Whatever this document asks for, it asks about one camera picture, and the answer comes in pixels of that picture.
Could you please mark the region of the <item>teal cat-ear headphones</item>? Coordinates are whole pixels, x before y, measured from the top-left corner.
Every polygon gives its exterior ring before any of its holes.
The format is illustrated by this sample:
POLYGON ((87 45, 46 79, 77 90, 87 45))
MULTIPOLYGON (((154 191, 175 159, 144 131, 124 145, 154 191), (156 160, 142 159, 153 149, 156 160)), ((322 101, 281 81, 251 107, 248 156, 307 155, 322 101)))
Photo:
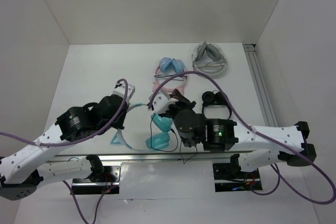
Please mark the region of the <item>teal cat-ear headphones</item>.
POLYGON ((151 152, 173 152, 177 149, 168 150, 167 148, 170 145, 170 133, 175 135, 175 132, 172 128, 173 121, 169 118, 163 118, 156 113, 151 115, 150 121, 150 137, 144 141, 146 149, 134 148, 131 146, 123 136, 123 130, 118 129, 113 135, 112 140, 110 141, 111 146, 124 146, 128 150, 136 152, 144 152, 146 150, 151 152), (160 133, 153 135, 152 124, 154 124, 159 130, 160 133))

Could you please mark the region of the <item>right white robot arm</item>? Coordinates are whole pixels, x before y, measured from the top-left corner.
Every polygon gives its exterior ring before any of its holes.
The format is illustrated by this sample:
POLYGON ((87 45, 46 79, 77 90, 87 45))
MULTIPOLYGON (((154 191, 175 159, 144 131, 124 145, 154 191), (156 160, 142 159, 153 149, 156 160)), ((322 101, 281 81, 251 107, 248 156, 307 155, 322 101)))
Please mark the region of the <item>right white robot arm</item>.
POLYGON ((317 157, 314 145, 307 142, 306 122, 290 127, 244 126, 230 119, 208 119, 193 110, 195 105, 174 90, 172 94, 158 94, 152 108, 159 116, 172 119, 185 147, 201 144, 205 151, 234 152, 229 172, 235 178, 279 162, 309 166, 317 157))

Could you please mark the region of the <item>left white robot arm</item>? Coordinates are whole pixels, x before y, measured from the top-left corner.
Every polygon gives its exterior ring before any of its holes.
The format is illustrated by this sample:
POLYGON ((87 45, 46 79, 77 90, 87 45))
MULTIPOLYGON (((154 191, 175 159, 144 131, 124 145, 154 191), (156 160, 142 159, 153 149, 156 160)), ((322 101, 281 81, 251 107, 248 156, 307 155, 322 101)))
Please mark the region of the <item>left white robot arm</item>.
POLYGON ((104 166, 97 155, 61 163, 50 160, 80 140, 122 126, 128 107, 128 98, 113 94, 99 103, 69 108, 31 145, 1 158, 1 197, 21 200, 40 187, 73 178, 99 181, 104 166))

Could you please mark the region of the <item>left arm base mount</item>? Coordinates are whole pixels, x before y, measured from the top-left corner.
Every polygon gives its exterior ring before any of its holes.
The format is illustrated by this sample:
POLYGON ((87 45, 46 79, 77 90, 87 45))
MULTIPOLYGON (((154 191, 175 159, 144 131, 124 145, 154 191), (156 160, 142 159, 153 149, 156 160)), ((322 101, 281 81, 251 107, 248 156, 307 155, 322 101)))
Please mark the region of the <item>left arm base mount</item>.
POLYGON ((71 183, 71 189, 75 195, 98 195, 106 193, 107 195, 119 194, 121 164, 114 162, 104 163, 98 155, 88 155, 95 162, 100 161, 104 170, 99 177, 91 180, 90 178, 74 178, 71 183))

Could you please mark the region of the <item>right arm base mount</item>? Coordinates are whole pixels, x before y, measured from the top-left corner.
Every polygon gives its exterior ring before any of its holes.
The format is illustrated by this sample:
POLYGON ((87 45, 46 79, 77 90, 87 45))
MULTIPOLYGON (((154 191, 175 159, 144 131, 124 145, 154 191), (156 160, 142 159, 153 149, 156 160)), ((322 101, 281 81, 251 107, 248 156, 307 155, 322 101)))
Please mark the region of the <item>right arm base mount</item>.
POLYGON ((216 192, 262 190, 259 170, 242 172, 238 164, 239 154, 212 159, 214 185, 216 192))

